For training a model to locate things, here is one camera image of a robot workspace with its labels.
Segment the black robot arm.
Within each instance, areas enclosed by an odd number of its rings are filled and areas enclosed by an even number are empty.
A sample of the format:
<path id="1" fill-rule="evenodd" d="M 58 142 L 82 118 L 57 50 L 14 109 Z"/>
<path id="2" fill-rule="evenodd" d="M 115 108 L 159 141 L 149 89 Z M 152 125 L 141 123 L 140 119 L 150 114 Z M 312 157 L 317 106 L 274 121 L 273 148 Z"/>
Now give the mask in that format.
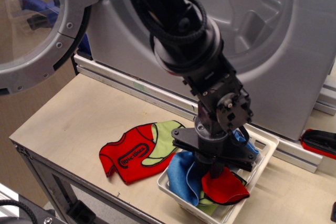
<path id="1" fill-rule="evenodd" d="M 194 127 L 174 130 L 173 144 L 194 153 L 201 174 L 217 178 L 226 166 L 251 171 L 257 156 L 244 127 L 253 116 L 251 100 L 223 55 L 217 24 L 197 0 L 130 1 L 159 64 L 198 97 Z"/>

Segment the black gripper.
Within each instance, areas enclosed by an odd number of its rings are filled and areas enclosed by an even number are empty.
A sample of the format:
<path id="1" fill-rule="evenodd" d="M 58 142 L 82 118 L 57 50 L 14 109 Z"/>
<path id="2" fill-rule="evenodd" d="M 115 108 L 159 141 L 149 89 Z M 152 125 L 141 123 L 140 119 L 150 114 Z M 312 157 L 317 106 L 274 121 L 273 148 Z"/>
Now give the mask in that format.
<path id="1" fill-rule="evenodd" d="M 247 147 L 250 136 L 243 126 L 238 128 L 238 132 L 244 141 L 238 141 L 231 130 L 219 128 L 219 131 L 211 133 L 206 124 L 196 118 L 193 128 L 174 130 L 171 134 L 174 146 L 194 153 L 200 170 L 211 171 L 211 178 L 217 179 L 225 166 L 252 171 L 255 154 Z"/>

